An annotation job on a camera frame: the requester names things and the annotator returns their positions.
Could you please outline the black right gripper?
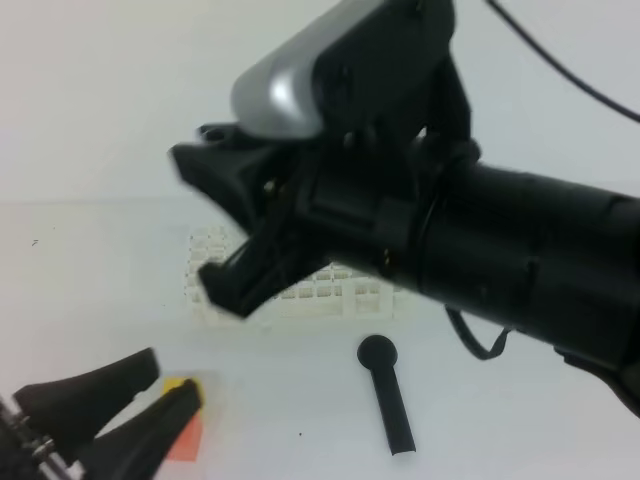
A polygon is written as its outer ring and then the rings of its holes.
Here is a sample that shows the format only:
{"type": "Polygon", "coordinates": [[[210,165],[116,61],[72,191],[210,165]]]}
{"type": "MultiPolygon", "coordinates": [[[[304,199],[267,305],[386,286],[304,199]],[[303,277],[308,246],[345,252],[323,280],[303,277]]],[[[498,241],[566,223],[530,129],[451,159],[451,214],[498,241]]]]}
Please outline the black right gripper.
{"type": "MultiPolygon", "coordinates": [[[[475,150],[470,108],[450,53],[449,1],[383,5],[330,46],[313,68],[324,130],[298,140],[296,169],[265,227],[223,263],[198,271],[211,304],[247,319],[331,255],[388,271],[416,247],[433,193],[426,174],[475,150]]],[[[246,233],[280,147],[236,123],[209,123],[171,147],[180,179],[246,233]]]]}

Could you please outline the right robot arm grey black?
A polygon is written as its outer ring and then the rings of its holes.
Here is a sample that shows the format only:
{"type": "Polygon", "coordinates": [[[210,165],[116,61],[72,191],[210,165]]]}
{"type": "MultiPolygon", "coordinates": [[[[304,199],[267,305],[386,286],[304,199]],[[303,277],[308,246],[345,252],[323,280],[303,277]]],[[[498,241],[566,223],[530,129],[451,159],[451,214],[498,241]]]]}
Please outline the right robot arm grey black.
{"type": "Polygon", "coordinates": [[[639,408],[639,202],[483,164],[449,1],[342,1],[235,82],[235,121],[172,147],[246,233],[199,279],[248,317],[336,262],[543,341],[639,408]]]}

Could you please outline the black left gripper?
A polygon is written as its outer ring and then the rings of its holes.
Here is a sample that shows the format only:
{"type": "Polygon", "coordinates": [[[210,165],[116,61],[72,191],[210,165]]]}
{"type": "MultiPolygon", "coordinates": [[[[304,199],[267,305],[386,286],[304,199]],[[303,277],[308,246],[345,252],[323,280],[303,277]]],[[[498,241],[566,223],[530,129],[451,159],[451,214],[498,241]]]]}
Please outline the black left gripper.
{"type": "MultiPolygon", "coordinates": [[[[75,450],[90,442],[137,394],[159,378],[146,348],[91,372],[27,385],[1,403],[3,479],[78,479],[75,450]]],[[[85,479],[145,480],[202,406],[197,384],[185,380],[140,414],[100,436],[78,454],[85,479]]]]}

